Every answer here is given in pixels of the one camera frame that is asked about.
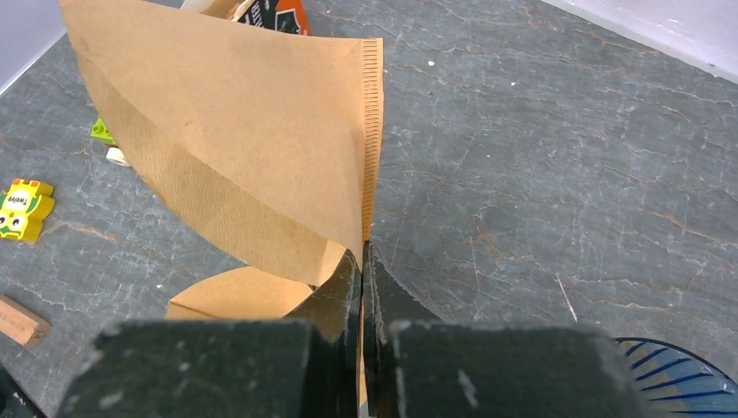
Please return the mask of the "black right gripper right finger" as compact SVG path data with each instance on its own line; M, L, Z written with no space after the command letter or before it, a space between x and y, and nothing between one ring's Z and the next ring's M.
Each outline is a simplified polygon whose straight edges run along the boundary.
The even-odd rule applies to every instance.
M371 417L646 417L614 340L582 325L438 319L364 248Z

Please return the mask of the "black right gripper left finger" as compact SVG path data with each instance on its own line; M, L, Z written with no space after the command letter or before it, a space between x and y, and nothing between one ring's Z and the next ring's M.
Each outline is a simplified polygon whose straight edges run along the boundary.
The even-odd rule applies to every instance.
M60 417L355 417L362 274L351 252L278 320L129 320L105 329Z

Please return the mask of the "blue plastic dripper cone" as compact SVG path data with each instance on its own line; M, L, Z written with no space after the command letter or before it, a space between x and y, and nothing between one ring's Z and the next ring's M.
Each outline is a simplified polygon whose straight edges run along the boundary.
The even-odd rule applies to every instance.
M700 356L660 340L616 339L654 417L736 417L737 383Z

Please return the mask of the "brown paper coffee filter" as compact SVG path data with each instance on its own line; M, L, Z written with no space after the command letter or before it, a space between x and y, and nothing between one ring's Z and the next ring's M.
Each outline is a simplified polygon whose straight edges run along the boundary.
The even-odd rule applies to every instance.
M167 320L261 320L290 313L312 294L304 284L251 266L220 273L186 288L168 303Z

